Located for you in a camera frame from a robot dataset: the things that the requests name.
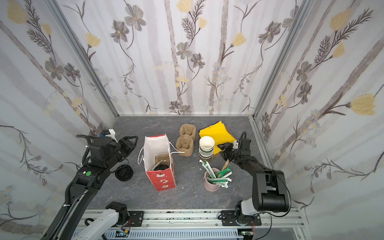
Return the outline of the red white paper gift bag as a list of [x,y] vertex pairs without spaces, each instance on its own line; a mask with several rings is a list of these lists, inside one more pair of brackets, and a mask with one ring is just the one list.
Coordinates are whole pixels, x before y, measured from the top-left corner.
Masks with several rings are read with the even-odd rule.
[[173,155],[179,153],[167,135],[145,137],[138,164],[144,164],[146,175],[157,192],[176,188]]

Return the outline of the single brown pulp cup carrier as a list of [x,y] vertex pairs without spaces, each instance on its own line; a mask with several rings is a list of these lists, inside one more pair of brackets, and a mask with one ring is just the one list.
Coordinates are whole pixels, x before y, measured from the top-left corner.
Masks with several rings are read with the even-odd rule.
[[155,171],[155,167],[159,164],[167,164],[170,167],[170,156],[168,154],[158,155],[155,157],[155,165],[151,168],[152,171]]

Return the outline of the black plastic cup lid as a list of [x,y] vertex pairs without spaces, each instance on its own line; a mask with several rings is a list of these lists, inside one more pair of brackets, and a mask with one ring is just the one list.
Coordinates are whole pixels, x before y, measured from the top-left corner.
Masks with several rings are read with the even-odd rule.
[[157,167],[155,167],[155,171],[164,171],[169,168],[169,165],[167,164],[159,164]]

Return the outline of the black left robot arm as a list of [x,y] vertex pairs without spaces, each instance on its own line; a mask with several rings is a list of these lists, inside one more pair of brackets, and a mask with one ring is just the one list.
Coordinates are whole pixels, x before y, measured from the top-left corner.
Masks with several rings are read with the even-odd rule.
[[91,200],[111,175],[111,169],[135,149],[139,137],[112,138],[109,131],[98,137],[76,135],[87,140],[82,167],[65,190],[65,201],[43,235],[43,240],[70,240]]

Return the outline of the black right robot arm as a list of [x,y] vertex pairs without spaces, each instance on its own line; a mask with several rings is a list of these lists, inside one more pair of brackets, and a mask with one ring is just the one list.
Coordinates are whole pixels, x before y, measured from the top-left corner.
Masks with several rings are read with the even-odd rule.
[[266,167],[251,155],[251,140],[246,132],[234,143],[218,144],[218,148],[224,160],[239,166],[253,178],[252,197],[236,206],[238,220],[258,214],[281,218],[290,212],[292,197],[284,173]]

